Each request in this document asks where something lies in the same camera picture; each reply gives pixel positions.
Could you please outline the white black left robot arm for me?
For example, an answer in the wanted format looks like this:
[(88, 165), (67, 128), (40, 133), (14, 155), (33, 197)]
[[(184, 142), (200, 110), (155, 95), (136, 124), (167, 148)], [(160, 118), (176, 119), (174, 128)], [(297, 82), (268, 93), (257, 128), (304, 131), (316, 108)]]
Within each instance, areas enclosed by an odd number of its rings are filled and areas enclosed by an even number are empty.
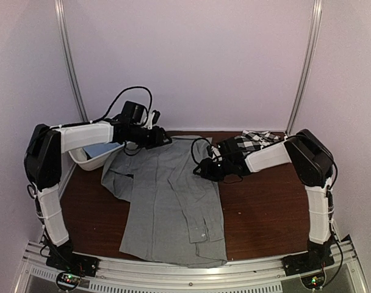
[(73, 245), (63, 220), (59, 199), (62, 175), (62, 155), (71, 150), (99, 143), (132, 142), (139, 148), (152, 149), (172, 142), (164, 128), (153, 126), (127, 126), (118, 121), (76, 123), (70, 126), (34, 128), (24, 157), (24, 170), (34, 188), (34, 198), (39, 204), (39, 219), (45, 226), (46, 237), (56, 250), (53, 258), (65, 271), (78, 265), (72, 253)]

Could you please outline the grey long sleeve shirt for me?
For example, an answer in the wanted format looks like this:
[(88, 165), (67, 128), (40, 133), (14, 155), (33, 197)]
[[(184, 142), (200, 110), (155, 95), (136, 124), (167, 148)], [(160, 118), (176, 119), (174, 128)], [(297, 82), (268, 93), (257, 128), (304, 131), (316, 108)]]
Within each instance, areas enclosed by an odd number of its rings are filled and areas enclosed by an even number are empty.
[(226, 263), (218, 184), (193, 174), (208, 143), (198, 136), (174, 136), (171, 144), (135, 156), (109, 156), (101, 184), (129, 203), (122, 253), (193, 268)]

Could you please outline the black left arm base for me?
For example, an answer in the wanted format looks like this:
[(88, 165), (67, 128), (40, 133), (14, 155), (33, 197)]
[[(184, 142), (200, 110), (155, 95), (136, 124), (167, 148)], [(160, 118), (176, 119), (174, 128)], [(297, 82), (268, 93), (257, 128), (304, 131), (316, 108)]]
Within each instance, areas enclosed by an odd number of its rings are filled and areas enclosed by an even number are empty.
[(71, 249), (52, 248), (46, 265), (82, 277), (95, 277), (99, 259), (73, 253)]

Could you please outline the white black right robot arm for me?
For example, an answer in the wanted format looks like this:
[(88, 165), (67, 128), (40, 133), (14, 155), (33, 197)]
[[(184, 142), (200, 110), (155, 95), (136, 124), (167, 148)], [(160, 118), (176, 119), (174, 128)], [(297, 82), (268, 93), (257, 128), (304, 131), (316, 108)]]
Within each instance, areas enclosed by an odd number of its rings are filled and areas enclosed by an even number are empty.
[(292, 164), (308, 197), (310, 231), (303, 264), (314, 270), (326, 260), (333, 242), (332, 189), (337, 167), (331, 152), (308, 129), (276, 142), (246, 148), (230, 137), (207, 147), (207, 157), (196, 163), (194, 175), (215, 182), (228, 175), (239, 178), (278, 165)]

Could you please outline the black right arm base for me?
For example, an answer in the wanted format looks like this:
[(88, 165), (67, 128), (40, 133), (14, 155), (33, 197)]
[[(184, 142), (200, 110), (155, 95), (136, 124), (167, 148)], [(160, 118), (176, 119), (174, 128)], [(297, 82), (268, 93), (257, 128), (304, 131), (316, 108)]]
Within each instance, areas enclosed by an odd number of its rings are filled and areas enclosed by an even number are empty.
[(282, 263), (286, 276), (292, 276), (321, 270), (323, 267), (331, 266), (335, 262), (330, 250), (309, 250), (297, 255), (285, 256), (282, 259)]

